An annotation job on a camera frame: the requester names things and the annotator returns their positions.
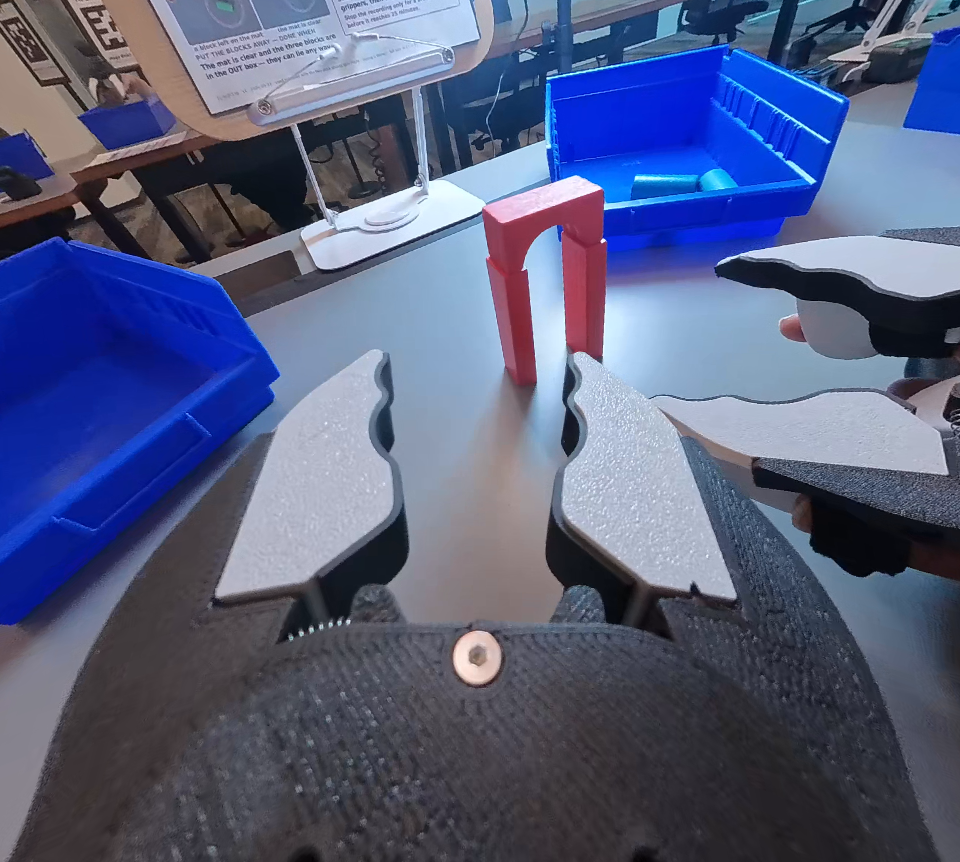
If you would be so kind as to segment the wooden office desk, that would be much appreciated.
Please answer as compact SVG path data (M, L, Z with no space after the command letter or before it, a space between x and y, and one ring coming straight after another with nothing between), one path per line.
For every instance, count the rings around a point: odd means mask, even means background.
M573 62L601 59L620 64L626 49L653 40L659 14L688 0L586 0L571 10L573 35L587 38L573 44ZM559 64L559 23L555 9L534 13L521 25L518 21L499 23L485 61L530 50L545 53L547 63Z

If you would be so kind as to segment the blue plastic bin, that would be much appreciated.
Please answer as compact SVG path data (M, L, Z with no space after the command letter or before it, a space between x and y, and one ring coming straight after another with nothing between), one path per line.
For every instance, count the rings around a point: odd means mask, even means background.
M551 76L545 110L550 179L600 186L606 242L625 252L776 235L810 210L849 101L718 45ZM630 200L637 173L716 167L738 188Z
M15 625L274 400L228 293L52 239L1 265L1 622Z
M903 126L959 134L959 27L933 34Z

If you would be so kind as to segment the red wooden arch block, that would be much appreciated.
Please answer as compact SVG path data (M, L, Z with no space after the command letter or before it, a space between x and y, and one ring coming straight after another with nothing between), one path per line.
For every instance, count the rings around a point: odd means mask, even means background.
M579 176L486 205L482 211L488 259L502 273L523 269L533 242L550 228L584 246L603 239L603 189Z

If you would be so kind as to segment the framed marker tag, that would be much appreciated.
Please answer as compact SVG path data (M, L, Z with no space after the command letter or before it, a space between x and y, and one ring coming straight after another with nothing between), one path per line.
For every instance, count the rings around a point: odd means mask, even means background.
M103 0L60 0L91 46L120 72L138 70L138 61Z
M69 84L68 75L15 0L1 0L1 34L40 86Z

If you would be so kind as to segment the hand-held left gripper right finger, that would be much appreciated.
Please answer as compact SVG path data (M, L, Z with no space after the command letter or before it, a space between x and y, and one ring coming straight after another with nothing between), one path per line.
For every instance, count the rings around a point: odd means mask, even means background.
M583 352L568 355L562 394L548 568L563 588L592 589L614 625L652 626L662 598L734 608L718 531L666 415Z

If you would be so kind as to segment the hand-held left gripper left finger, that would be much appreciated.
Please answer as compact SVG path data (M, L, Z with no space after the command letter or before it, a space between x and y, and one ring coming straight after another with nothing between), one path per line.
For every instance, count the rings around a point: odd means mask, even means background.
M224 605L291 596L313 623L347 618L409 556L392 456L390 356L370 350L305 396L270 438L215 589Z

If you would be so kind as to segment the small blue bin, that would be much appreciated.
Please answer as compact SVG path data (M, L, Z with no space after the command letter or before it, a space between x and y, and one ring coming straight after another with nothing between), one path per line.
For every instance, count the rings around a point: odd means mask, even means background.
M177 118L156 95L138 101L80 113L78 121L104 149L115 150L169 133Z

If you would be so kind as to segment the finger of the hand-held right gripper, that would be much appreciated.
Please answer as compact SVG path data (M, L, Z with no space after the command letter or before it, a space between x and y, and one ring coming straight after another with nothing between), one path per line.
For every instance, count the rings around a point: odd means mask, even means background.
M719 278L796 301L799 331L826 357L952 357L959 343L956 235L849 235L716 264Z
M785 512L796 494L757 487L754 460L958 474L954 390L921 390L907 400L878 390L829 390L781 402L734 396L653 401L748 496Z

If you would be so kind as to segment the teal wooden cylinder block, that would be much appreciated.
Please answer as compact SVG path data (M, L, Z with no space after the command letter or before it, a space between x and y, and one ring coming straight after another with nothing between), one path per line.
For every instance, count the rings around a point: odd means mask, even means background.
M700 190L697 174L637 173L631 183L630 200L642 201L685 196Z

